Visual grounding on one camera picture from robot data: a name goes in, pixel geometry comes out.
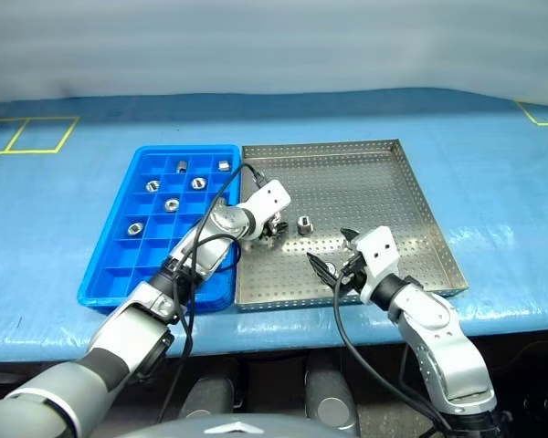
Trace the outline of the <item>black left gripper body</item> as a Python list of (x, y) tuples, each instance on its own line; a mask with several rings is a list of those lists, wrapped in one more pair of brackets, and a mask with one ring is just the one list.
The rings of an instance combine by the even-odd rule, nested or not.
[(266, 223), (264, 223), (264, 226), (263, 226), (263, 229), (262, 229), (262, 233), (261, 233), (261, 236), (262, 237), (267, 237), (266, 235), (266, 232), (268, 230), (271, 230), (271, 231), (275, 231), (277, 233), (277, 236), (278, 235), (281, 235), (284, 233), (284, 229), (282, 230), (279, 230), (277, 228), (277, 224), (279, 222), (282, 222), (282, 217), (281, 217), (281, 212), (277, 212), (275, 213), (273, 216), (271, 216)]

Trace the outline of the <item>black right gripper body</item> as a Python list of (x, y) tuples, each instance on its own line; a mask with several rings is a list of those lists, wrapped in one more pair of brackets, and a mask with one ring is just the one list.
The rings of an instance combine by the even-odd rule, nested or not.
[(340, 269), (333, 288), (333, 295), (344, 297), (352, 292), (360, 295), (367, 281), (366, 266), (363, 253), (355, 251)]

